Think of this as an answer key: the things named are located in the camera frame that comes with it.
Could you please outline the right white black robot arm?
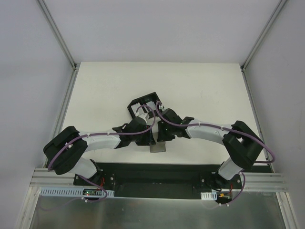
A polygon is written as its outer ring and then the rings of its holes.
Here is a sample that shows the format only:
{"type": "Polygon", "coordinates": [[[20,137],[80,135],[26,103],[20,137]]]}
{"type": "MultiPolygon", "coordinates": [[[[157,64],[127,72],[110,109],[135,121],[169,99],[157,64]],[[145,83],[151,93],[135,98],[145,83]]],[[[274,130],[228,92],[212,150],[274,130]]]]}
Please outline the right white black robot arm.
{"type": "Polygon", "coordinates": [[[193,117],[182,119],[170,108],[159,110],[159,114],[159,141],[183,137],[203,139],[225,147],[229,158],[221,164],[214,176],[214,182],[219,188],[230,185],[232,178],[242,170],[251,169],[263,149],[262,141],[242,121],[224,126],[202,123],[193,117]]]}

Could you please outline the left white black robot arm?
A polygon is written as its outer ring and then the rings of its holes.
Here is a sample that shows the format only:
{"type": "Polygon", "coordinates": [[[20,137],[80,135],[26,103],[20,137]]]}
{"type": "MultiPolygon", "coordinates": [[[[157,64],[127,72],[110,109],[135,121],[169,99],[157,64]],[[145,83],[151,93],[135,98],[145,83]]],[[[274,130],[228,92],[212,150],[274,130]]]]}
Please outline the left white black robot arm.
{"type": "Polygon", "coordinates": [[[81,132],[74,126],[68,126],[43,148],[49,162],[48,170],[55,171],[57,175],[68,172],[80,174],[89,185],[95,186],[100,182],[101,175],[94,162],[82,155],[98,149],[127,147],[131,142],[148,146],[152,127],[141,117],[104,132],[81,132]]]}

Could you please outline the black plastic card tray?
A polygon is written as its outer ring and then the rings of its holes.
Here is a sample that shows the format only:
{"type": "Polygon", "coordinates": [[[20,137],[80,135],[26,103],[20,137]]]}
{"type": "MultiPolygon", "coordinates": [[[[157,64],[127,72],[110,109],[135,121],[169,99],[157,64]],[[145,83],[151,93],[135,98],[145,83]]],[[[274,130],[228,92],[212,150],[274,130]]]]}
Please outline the black plastic card tray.
{"type": "Polygon", "coordinates": [[[153,114],[156,114],[155,110],[156,110],[157,101],[160,101],[160,98],[156,92],[153,92],[153,93],[141,96],[139,98],[133,99],[127,106],[127,109],[132,118],[135,118],[136,116],[144,114],[144,113],[148,114],[149,118],[153,118],[153,114]],[[149,106],[152,109],[152,111],[146,107],[141,107],[140,109],[138,109],[141,105],[149,106]]]}

